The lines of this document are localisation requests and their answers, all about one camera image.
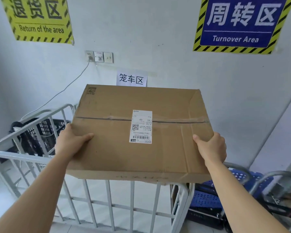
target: qr code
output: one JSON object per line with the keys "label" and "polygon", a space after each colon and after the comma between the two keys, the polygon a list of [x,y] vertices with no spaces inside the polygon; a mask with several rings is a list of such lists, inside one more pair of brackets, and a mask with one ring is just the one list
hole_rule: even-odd
{"label": "qr code", "polygon": [[132,125],[132,130],[133,131],[139,130],[139,124],[133,124]]}
{"label": "qr code", "polygon": [[96,88],[92,88],[92,87],[90,87],[90,88],[88,89],[88,91],[87,91],[87,94],[88,94],[88,95],[94,95],[95,92],[96,92]]}

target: left hand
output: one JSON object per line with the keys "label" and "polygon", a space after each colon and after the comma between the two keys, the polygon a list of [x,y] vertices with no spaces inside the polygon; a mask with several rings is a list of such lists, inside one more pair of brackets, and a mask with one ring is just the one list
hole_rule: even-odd
{"label": "left hand", "polygon": [[93,133],[76,136],[72,131],[72,125],[68,123],[56,140],[55,156],[60,156],[69,162],[78,150],[81,149],[82,145],[93,137]]}

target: wall switch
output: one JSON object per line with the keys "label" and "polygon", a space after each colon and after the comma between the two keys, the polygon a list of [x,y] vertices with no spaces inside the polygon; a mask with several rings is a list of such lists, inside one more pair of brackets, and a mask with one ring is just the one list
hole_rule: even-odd
{"label": "wall switch", "polygon": [[113,63],[113,53],[104,52],[104,60],[105,60],[105,63]]}
{"label": "wall switch", "polygon": [[102,51],[94,51],[95,61],[104,62],[104,53]]}
{"label": "wall switch", "polygon": [[94,52],[91,50],[85,51],[86,61],[93,62],[94,61]]}

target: right hand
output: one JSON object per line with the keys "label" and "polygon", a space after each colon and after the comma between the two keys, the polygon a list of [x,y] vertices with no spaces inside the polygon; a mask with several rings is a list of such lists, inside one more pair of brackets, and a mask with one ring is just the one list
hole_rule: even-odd
{"label": "right hand", "polygon": [[205,160],[205,165],[210,163],[223,163],[226,159],[226,144],[224,137],[217,132],[214,132],[210,141],[202,141],[198,135],[193,135],[193,139],[198,146],[200,155]]}

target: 笼车区 paper sign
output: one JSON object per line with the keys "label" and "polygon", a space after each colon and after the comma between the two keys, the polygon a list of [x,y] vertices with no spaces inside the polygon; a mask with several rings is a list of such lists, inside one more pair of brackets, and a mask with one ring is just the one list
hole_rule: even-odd
{"label": "\u7b3c\u8f66\u533a paper sign", "polygon": [[145,87],[148,72],[141,70],[118,69],[116,75],[117,86]]}

